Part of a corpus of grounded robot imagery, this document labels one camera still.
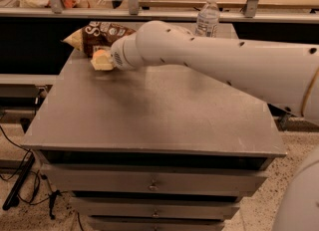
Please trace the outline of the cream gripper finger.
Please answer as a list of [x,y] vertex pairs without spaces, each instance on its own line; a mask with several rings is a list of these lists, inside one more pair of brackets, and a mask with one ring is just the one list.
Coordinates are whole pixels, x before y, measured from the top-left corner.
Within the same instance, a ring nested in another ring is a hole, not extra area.
[[91,64],[96,71],[111,71],[114,68],[114,65],[107,56],[93,58]]

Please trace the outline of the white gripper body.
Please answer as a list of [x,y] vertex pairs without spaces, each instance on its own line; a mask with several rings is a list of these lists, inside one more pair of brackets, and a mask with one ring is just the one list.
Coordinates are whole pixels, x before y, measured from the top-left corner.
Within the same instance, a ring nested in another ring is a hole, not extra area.
[[129,47],[135,47],[135,35],[125,36],[117,40],[111,47],[111,56],[114,65],[123,71],[133,70],[135,66],[126,57],[129,52]]

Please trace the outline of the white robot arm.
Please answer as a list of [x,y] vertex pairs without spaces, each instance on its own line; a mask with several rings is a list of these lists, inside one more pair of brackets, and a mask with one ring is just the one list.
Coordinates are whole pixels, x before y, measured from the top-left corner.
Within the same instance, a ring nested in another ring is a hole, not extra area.
[[121,70],[187,66],[308,122],[319,122],[316,45],[200,37],[163,21],[149,21],[136,30],[109,22],[90,26],[111,48],[113,64]]

